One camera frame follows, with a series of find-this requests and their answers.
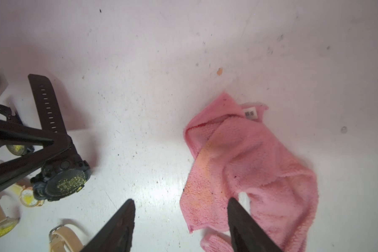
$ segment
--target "towel label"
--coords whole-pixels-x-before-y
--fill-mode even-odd
[[[242,111],[245,113],[245,116],[249,120],[257,119],[257,112],[255,107],[244,108]]]

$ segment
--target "pink towel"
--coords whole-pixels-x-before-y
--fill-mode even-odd
[[[258,119],[249,120],[223,93],[189,122],[184,137],[196,160],[180,200],[182,214],[190,232],[227,231],[228,200],[246,192],[253,219],[270,238],[285,252],[303,252],[318,204],[316,175],[262,123],[265,109],[257,106]],[[224,243],[208,235],[201,246],[227,251]]]

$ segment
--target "watch face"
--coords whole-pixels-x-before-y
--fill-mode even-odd
[[[6,145],[11,154],[16,156],[22,156],[26,154],[26,148],[24,145]]]
[[[32,188],[25,188],[21,191],[20,201],[26,207],[34,207],[38,204],[38,200],[34,198]]]
[[[18,224],[18,219],[8,218],[0,223],[0,237],[8,234]]]
[[[54,197],[68,196],[81,190],[86,181],[82,171],[74,169],[64,171],[47,182],[45,193]]]

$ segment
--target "white surface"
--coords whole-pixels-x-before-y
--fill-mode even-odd
[[[224,89],[266,103],[264,122],[316,171],[307,250],[378,251],[378,0],[0,1],[0,65],[0,101],[31,127],[27,75],[52,80],[94,171],[77,194],[20,205],[0,251],[46,251],[71,221],[86,244],[128,198],[133,252],[202,251],[178,203],[193,162],[182,129]]]

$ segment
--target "dirt spot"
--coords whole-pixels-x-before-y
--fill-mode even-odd
[[[280,42],[284,39],[284,34],[280,35],[278,38],[277,38],[277,42]]]
[[[221,68],[221,67],[218,69],[218,71],[217,71],[217,75],[218,75],[218,76],[221,76],[221,75],[222,75],[222,68]]]

